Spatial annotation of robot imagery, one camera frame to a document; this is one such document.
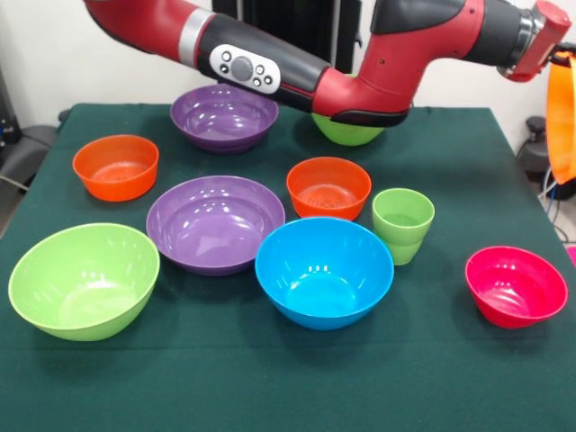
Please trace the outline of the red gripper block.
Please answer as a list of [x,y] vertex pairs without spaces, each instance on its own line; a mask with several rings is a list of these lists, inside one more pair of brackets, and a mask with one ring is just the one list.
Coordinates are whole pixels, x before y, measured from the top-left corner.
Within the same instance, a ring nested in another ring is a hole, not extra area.
[[508,80],[527,82],[538,75],[553,55],[554,62],[570,62],[576,44],[563,41],[570,29],[568,14],[550,1],[536,1],[520,11],[516,44],[510,54]]

